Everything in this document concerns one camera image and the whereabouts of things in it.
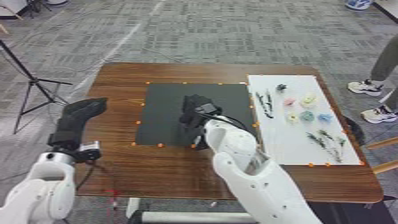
gray carpet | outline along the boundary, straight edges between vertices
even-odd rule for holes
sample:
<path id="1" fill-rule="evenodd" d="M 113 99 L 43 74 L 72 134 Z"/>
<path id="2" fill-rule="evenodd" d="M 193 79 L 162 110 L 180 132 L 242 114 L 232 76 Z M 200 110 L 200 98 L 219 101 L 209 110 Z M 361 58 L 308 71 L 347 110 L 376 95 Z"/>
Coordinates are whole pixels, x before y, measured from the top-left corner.
<path id="1" fill-rule="evenodd" d="M 369 77 L 398 33 L 395 22 L 374 7 L 354 12 L 338 0 L 74 0 L 54 12 L 43 10 L 34 19 L 3 23 L 11 35 L 0 34 L 0 38 L 34 74 L 75 84 L 61 91 L 72 102 L 86 97 L 102 65 L 116 61 L 312 65 L 369 142 L 398 136 L 397 123 L 372 125 L 360 117 L 361 111 L 379 105 L 379 98 L 347 91 L 347 82 Z M 27 83 L 3 57 L 0 80 L 3 179 L 29 170 L 49 149 L 63 108 L 52 105 L 26 116 L 29 125 L 13 135 Z M 386 92 L 397 83 L 395 73 Z M 43 100 L 38 92 L 33 96 L 31 105 Z M 365 152 L 372 165 L 398 159 L 397 147 Z M 0 199 L 22 178 L 0 182 Z M 398 196 L 398 171 L 379 175 L 379 179 L 386 194 Z M 145 202 L 157 206 L 157 200 Z M 180 210 L 194 202 L 168 203 Z M 72 223 L 109 223 L 107 209 L 104 198 L 79 198 Z M 398 203 L 392 213 L 398 220 Z"/>

person's leg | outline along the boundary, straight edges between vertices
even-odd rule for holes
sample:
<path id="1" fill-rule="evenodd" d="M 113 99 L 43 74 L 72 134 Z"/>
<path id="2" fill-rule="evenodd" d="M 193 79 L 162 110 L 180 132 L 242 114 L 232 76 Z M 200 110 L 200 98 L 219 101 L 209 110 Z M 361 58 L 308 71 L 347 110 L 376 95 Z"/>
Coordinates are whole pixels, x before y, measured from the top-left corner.
<path id="1" fill-rule="evenodd" d="M 398 113 L 398 88 L 388 98 L 386 106 L 390 107 L 392 111 Z"/>
<path id="2" fill-rule="evenodd" d="M 398 65 L 398 35 L 393 37 L 377 59 L 370 79 L 385 81 Z"/>
<path id="3" fill-rule="evenodd" d="M 385 105 L 377 109 L 367 110 L 361 114 L 365 120 L 374 124 L 398 120 L 398 89 L 395 89 Z"/>
<path id="4" fill-rule="evenodd" d="M 398 35 L 393 37 L 385 48 L 377 63 L 372 69 L 372 76 L 363 82 L 349 83 L 349 90 L 354 93 L 367 93 L 370 96 L 381 96 L 385 81 L 398 65 Z"/>

wooden table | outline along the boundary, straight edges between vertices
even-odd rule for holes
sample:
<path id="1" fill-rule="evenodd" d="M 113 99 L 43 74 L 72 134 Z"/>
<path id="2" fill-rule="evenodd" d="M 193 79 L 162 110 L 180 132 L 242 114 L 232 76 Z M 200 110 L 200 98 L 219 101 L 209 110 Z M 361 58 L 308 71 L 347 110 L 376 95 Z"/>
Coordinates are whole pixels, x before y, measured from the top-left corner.
<path id="1" fill-rule="evenodd" d="M 210 150 L 178 147 L 134 146 L 148 83 L 248 82 L 246 74 L 315 75 L 344 127 L 342 112 L 319 71 L 308 66 L 285 65 L 187 65 L 114 63 L 102 68 L 90 97 L 109 97 L 109 110 L 88 124 L 86 141 L 102 141 L 104 158 L 79 191 L 81 195 L 107 196 L 114 189 L 127 197 L 233 199 L 225 181 L 212 168 Z M 354 136 L 353 144 L 365 155 Z M 306 199 L 313 202 L 374 203 L 383 189 L 369 164 L 363 166 L 285 166 Z M 79 167 L 79 179 L 88 167 Z"/>

black mat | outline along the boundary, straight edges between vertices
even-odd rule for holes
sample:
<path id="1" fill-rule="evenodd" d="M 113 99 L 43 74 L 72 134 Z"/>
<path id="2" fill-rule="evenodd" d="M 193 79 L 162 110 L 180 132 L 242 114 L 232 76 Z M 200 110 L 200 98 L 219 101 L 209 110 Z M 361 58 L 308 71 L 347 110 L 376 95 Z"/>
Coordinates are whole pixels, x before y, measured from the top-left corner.
<path id="1" fill-rule="evenodd" d="M 152 84 L 146 92 L 146 107 L 136 136 L 139 145 L 189 146 L 193 136 L 180 124 L 184 97 L 202 95 L 223 107 L 223 114 L 237 118 L 255 134 L 253 109 L 246 85 L 217 84 Z"/>

tripod stand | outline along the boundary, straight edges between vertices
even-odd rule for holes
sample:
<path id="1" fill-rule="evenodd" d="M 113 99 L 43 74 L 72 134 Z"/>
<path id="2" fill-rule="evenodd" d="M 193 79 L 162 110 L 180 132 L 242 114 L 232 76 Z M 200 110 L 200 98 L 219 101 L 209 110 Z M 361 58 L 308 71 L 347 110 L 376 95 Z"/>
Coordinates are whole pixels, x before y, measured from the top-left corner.
<path id="1" fill-rule="evenodd" d="M 11 52 L 11 49 L 8 47 L 8 45 L 4 44 L 4 41 L 0 40 L 0 46 L 4 48 L 4 51 L 8 52 L 10 54 L 10 57 L 13 58 L 13 61 L 26 73 L 26 76 L 29 78 L 29 89 L 27 89 L 27 94 L 26 94 L 26 99 L 24 99 L 24 104 L 22 104 L 22 109 L 20 109 L 20 113 L 18 113 L 18 118 L 17 118 L 17 125 L 15 125 L 15 134 L 17 132 L 20 131 L 18 128 L 20 128 L 20 122 L 22 122 L 22 117 L 27 113 L 31 113 L 34 110 L 38 110 L 42 107 L 45 107 L 50 103 L 61 103 L 61 104 L 70 104 L 68 101 L 63 99 L 63 97 L 59 96 L 58 94 L 58 91 L 59 91 L 59 87 L 61 85 L 72 85 L 72 83 L 68 82 L 59 82 L 59 81 L 54 81 L 54 80 L 49 80 L 49 79 L 40 79 L 34 77 L 34 75 L 31 74 L 24 64 L 22 64 L 22 61 L 18 60 L 17 58 L 17 55 L 15 53 Z M 43 85 L 42 85 L 42 82 L 49 82 L 49 83 L 56 83 L 58 86 L 56 86 L 56 90 L 52 91 Z M 26 110 L 27 108 L 27 103 L 29 103 L 29 94 L 31 94 L 31 90 L 33 90 L 33 87 L 38 87 L 45 97 L 47 97 L 47 102 L 42 103 L 36 107 L 33 107 L 29 110 Z"/>

